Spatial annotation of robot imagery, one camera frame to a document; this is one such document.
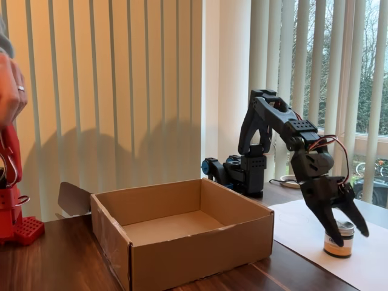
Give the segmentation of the person's hand with ring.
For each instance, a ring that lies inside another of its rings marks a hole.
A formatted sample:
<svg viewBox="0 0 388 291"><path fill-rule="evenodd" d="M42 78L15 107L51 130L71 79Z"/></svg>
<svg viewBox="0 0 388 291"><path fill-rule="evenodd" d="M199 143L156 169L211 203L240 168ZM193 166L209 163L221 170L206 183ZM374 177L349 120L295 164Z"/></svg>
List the person's hand with ring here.
<svg viewBox="0 0 388 291"><path fill-rule="evenodd" d="M24 76L14 60L1 53L1 130L10 125L27 105Z"/></svg>

